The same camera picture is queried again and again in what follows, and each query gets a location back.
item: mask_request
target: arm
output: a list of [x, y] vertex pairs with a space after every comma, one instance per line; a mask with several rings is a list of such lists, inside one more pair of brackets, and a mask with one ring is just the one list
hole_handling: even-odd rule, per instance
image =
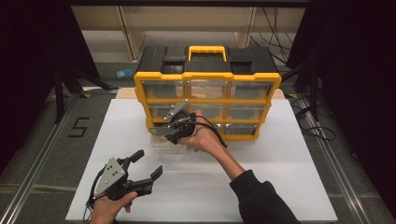
[[[195, 112], [202, 116], [200, 110]], [[199, 117], [196, 121], [207, 123]], [[207, 152], [219, 162], [232, 180], [230, 186], [238, 197], [244, 223], [299, 223], [273, 185], [268, 181], [261, 183], [251, 170], [245, 171], [211, 130], [195, 125], [192, 136], [181, 138], [179, 143], [194, 147], [195, 152]]]
[[131, 192], [117, 201], [111, 201], [106, 196], [95, 201], [93, 206], [91, 224], [111, 224], [116, 219], [122, 207], [127, 213], [131, 212], [130, 203], [137, 197], [136, 192]]
[[[201, 110], [195, 112], [197, 116], [202, 116]], [[206, 120], [200, 117], [197, 117], [196, 121], [207, 123]], [[178, 142], [182, 145], [194, 147], [195, 152], [204, 151], [212, 155], [231, 180], [245, 172], [245, 169], [233, 158], [227, 148], [221, 145], [216, 135], [202, 125], [196, 125], [192, 136], [181, 138]]]

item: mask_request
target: person's right hand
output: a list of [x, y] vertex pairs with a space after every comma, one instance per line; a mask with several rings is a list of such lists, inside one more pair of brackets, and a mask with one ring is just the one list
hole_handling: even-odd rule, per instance
[[[195, 110], [192, 112], [197, 116], [203, 115], [201, 110]], [[210, 125], [205, 119], [200, 117], [197, 117], [196, 121]], [[180, 138], [178, 143], [193, 147], [195, 152], [203, 151], [211, 154], [212, 156], [223, 153], [225, 150], [225, 147], [221, 144], [213, 131], [199, 124], [195, 125], [194, 133], [191, 136]]]
[[[197, 116], [202, 116], [202, 111], [193, 111]], [[197, 122], [210, 125], [205, 119], [197, 117]], [[236, 179], [245, 169], [233, 158], [233, 155], [225, 148], [215, 133], [207, 127], [195, 124], [195, 131], [190, 137], [180, 138], [180, 144], [194, 147], [194, 151], [204, 151], [212, 155], [223, 167], [231, 180]]]

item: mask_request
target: blue object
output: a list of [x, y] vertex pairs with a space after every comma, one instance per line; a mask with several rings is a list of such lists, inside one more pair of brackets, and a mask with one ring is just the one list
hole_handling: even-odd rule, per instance
[[117, 72], [117, 78], [120, 77], [131, 77], [134, 73], [132, 72], [131, 68], [120, 70]]

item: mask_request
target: organizer handle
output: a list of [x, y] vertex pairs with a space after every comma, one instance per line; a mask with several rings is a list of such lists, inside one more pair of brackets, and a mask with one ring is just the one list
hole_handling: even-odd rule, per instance
[[189, 62], [193, 53], [221, 53], [224, 62], [227, 62], [225, 48], [223, 46], [190, 46], [189, 47]]

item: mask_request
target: aluminum rail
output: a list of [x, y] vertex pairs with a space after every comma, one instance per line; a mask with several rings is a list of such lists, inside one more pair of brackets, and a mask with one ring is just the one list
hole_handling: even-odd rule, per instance
[[44, 146], [41, 148], [40, 152], [38, 153], [37, 157], [35, 158], [35, 162], [33, 163], [32, 167], [30, 168], [29, 173], [24, 178], [23, 182], [19, 186], [17, 192], [15, 193], [14, 197], [12, 198], [11, 202], [8, 204], [5, 213], [3, 214], [0, 223], [2, 224], [11, 224], [14, 223], [17, 219], [20, 211], [25, 204], [29, 193], [33, 187], [33, 184], [37, 180], [38, 176], [40, 175], [44, 165], [46, 164], [47, 158], [49, 157], [56, 141], [58, 140], [59, 133], [62, 130], [65, 122], [67, 121], [68, 115], [73, 107], [73, 105], [78, 100], [79, 94], [72, 94], [69, 97], [68, 105], [64, 115], [62, 116], [61, 120], [54, 125], [52, 131], [49, 134]]
[[[300, 105], [302, 108], [305, 108], [309, 106], [309, 103], [306, 101], [306, 99], [302, 99], [300, 102]], [[308, 120], [308, 123], [311, 127], [317, 127], [320, 128], [319, 122], [315, 121], [311, 113], [306, 113], [306, 117]], [[314, 129], [314, 132], [316, 134], [320, 134], [320, 132], [316, 129]], [[329, 141], [323, 140], [321, 138], [317, 138], [318, 143], [320, 145], [320, 149], [323, 152], [324, 157], [326, 158], [327, 163], [329, 163], [330, 168], [332, 170], [332, 174], [334, 175], [335, 180], [337, 181], [338, 187], [340, 188], [344, 198], [346, 199], [346, 203], [349, 206], [349, 209], [355, 218], [356, 223], [358, 224], [371, 224], [373, 223], [369, 216], [367, 215], [366, 211], [364, 210], [363, 204], [361, 203], [361, 200], [356, 193], [356, 191], [353, 189], [352, 185], [350, 184], [347, 174], [344, 172], [340, 162], [337, 160], [333, 150], [332, 146], [330, 145]]]

